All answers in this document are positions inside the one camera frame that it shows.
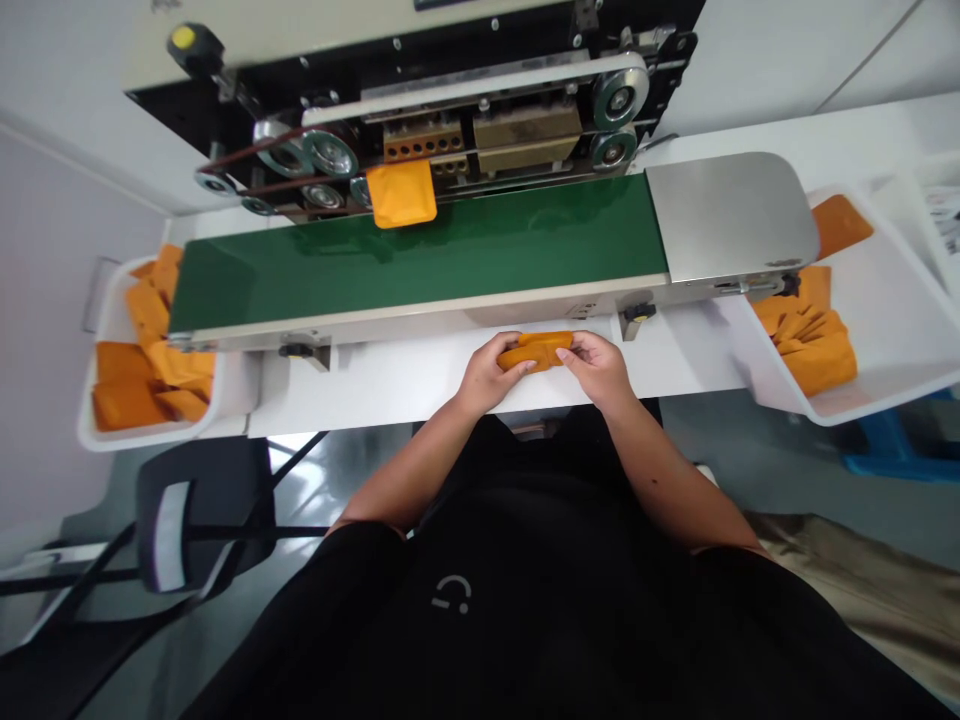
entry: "logo on shirt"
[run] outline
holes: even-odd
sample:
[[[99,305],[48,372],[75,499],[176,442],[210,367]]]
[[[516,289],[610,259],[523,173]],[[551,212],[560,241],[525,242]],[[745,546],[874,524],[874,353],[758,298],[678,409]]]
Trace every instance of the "logo on shirt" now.
[[[443,588],[450,583],[457,583],[458,585],[463,586],[464,595],[466,595],[468,600],[470,599],[470,595],[473,594],[473,590],[470,589],[470,583],[467,582],[467,579],[460,575],[447,575],[443,580],[437,583],[437,592],[441,592]],[[430,604],[443,610],[447,610],[450,607],[450,602],[441,598],[431,598]],[[461,615],[466,615],[469,609],[470,608],[465,602],[460,603]]]

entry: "brass block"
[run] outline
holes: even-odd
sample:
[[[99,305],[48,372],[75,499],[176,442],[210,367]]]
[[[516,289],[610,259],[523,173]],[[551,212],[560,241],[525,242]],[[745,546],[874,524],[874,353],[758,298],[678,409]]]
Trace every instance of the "brass block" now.
[[[383,156],[386,162],[413,160],[459,150],[463,147],[460,119],[415,120],[385,125]]]
[[[470,163],[466,155],[451,155],[440,160],[431,160],[430,169],[435,177],[452,177],[466,175],[470,172]]]
[[[480,172],[498,172],[515,168],[543,165],[566,160],[573,152],[573,148],[580,139],[579,135],[559,140],[545,140],[535,146],[528,146],[520,150],[507,148],[505,150],[487,150],[477,153],[480,161]]]
[[[513,170],[566,160],[582,130],[574,104],[535,105],[492,116],[475,115],[473,133],[480,151],[480,171]],[[527,147],[504,147],[521,143]],[[502,149],[483,151],[494,147]]]

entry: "black chair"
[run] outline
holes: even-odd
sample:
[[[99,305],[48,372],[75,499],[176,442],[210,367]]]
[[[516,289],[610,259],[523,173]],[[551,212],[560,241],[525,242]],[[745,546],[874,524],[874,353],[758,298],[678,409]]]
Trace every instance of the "black chair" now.
[[[76,717],[137,649],[268,558],[278,539],[322,537],[329,528],[278,527],[273,491],[325,435],[315,435],[274,474],[266,439],[222,438],[172,448],[143,465],[136,521],[85,572],[0,583],[0,595],[70,588],[20,647],[0,657],[3,716]],[[139,566],[107,570],[131,541],[137,543]],[[131,579],[151,592],[195,592],[162,612],[132,620],[76,619],[97,584]]]

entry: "wrist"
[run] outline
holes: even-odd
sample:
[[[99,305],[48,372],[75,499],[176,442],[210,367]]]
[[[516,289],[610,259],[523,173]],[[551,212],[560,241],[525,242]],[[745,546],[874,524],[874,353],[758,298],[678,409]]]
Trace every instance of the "wrist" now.
[[[478,408],[459,392],[447,400],[443,408],[447,410],[452,421],[469,425],[476,425],[486,414],[486,410]]]
[[[608,423],[631,422],[636,417],[637,411],[643,408],[640,401],[633,397],[632,392],[617,393],[610,398],[595,402],[594,405]]]

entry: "white wall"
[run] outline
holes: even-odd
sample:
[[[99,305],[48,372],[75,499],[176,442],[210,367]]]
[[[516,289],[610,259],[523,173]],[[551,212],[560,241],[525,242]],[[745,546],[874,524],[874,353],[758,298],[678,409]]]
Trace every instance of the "white wall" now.
[[[960,2],[924,0],[824,108],[847,110],[960,89]]]
[[[211,2],[184,7],[202,14]],[[913,5],[707,0],[697,24],[700,47],[660,132],[689,135],[813,113]],[[3,0],[0,122],[175,214],[222,207],[228,201],[192,182],[200,154],[121,92],[137,50],[137,17],[148,7],[149,0]],[[923,0],[826,109],[960,89],[957,7],[956,0]]]
[[[155,253],[164,216],[0,132],[0,532],[96,505],[111,455],[75,435],[97,255]]]
[[[707,0],[696,25],[699,44],[657,134],[812,114],[912,4]]]
[[[149,7],[2,0],[0,122],[169,212],[223,207],[192,180],[203,156],[122,92],[136,17]]]

